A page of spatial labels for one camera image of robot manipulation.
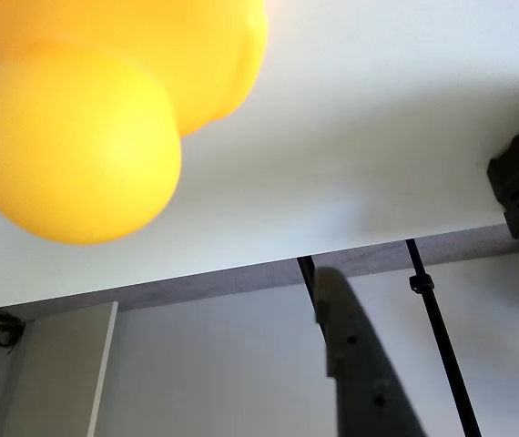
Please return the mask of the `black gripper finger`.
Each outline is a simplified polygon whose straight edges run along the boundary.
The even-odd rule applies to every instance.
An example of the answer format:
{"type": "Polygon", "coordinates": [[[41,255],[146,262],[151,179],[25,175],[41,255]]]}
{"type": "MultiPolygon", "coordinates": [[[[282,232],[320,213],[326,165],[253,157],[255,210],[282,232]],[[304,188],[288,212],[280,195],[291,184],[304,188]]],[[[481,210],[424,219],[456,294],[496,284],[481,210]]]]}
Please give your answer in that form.
{"type": "Polygon", "coordinates": [[[340,436],[423,436],[424,429],[364,308],[343,274],[318,268],[314,309],[336,384],[340,436]]]}

